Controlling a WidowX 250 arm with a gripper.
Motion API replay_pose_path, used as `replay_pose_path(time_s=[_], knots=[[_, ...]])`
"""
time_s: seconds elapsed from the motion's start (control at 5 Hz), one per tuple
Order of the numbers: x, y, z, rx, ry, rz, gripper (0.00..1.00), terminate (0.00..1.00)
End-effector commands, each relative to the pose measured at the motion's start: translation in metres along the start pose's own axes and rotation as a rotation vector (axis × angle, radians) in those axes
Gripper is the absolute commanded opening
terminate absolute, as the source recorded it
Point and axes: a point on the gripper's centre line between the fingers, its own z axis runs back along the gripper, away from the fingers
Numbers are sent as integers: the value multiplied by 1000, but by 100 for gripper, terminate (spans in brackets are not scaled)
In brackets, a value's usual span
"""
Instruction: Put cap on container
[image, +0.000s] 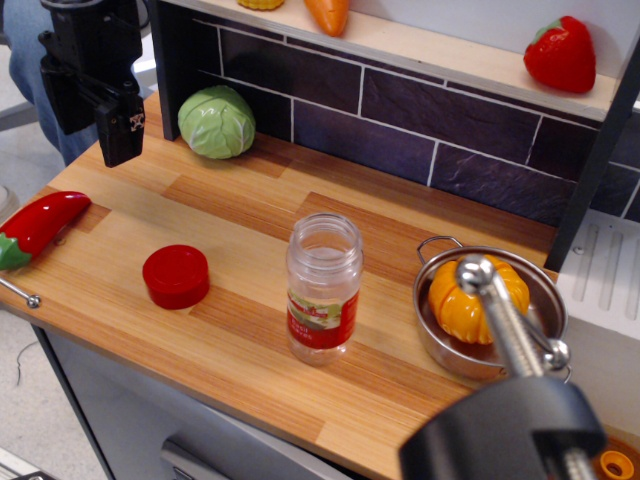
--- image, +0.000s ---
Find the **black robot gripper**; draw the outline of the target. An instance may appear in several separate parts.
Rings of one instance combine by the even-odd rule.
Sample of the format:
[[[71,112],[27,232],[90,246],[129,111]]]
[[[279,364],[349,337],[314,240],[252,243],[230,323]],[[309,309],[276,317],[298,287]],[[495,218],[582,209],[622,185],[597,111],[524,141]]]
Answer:
[[[56,119],[67,134],[95,124],[104,163],[142,152],[145,110],[132,73],[142,54],[135,1],[43,1],[53,30],[39,35],[41,73]]]

